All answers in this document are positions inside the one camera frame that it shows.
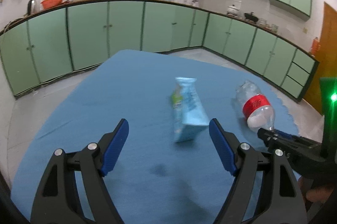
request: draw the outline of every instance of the blue package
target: blue package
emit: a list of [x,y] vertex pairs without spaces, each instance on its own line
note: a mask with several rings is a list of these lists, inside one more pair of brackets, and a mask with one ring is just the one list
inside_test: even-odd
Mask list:
[[209,124],[197,92],[195,78],[176,77],[177,88],[173,92],[174,141],[194,139]]

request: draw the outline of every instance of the green light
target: green light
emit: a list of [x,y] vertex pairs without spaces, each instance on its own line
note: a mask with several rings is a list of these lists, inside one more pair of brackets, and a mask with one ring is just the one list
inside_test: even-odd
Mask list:
[[335,102],[335,101],[337,100],[337,94],[336,94],[336,93],[334,93],[334,94],[331,96],[331,100],[332,100],[333,102]]

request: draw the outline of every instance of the metal screw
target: metal screw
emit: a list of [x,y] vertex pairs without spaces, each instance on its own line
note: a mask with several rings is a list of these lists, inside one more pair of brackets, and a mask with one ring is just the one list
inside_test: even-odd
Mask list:
[[249,144],[245,143],[245,142],[241,143],[240,147],[241,147],[242,150],[245,150],[245,151],[249,150],[249,148],[250,148]]
[[276,149],[275,150],[275,154],[279,157],[281,157],[283,155],[283,152],[280,149]]
[[63,153],[62,149],[56,149],[54,155],[59,156]]
[[92,150],[95,150],[96,148],[97,148],[97,143],[94,143],[94,142],[93,142],[93,143],[90,143],[90,144],[88,145],[88,149],[91,150],[91,151],[92,151]]

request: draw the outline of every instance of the red plastic bowl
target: red plastic bowl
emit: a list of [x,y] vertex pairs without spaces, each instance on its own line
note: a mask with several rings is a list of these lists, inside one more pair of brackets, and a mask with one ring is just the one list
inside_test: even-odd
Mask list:
[[62,0],[44,0],[41,2],[44,9],[48,9],[57,5],[60,5]]

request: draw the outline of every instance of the table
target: table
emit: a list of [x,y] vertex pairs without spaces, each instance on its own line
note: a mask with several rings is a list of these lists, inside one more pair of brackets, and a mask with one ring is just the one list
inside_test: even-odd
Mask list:
[[[194,141],[173,142],[170,95],[176,76],[197,78],[196,90],[208,117],[217,118],[241,142],[265,150],[235,102],[235,89],[246,79],[256,83],[273,105],[275,127],[298,134],[271,86],[249,72],[172,55],[120,51],[69,94],[29,146],[11,192],[23,215],[30,218],[36,189],[55,149],[82,150],[125,118],[129,137],[114,170],[104,178],[124,222],[213,223],[233,177],[224,170],[208,130]],[[85,216],[92,219],[80,173],[76,181]],[[257,193],[255,189],[247,217],[253,213]]]

